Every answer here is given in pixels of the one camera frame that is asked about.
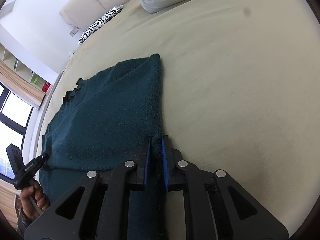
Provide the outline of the left hand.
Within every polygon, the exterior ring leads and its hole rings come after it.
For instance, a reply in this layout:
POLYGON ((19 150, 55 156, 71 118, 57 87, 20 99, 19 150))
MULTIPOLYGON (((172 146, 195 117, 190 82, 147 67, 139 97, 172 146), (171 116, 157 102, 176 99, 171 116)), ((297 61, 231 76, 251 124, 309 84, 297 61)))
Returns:
POLYGON ((39 217, 38 210, 46 211, 50 207, 50 201, 43 192, 38 181, 33 180, 30 186, 25 187, 20 192, 20 200, 25 217, 34 221, 39 217))

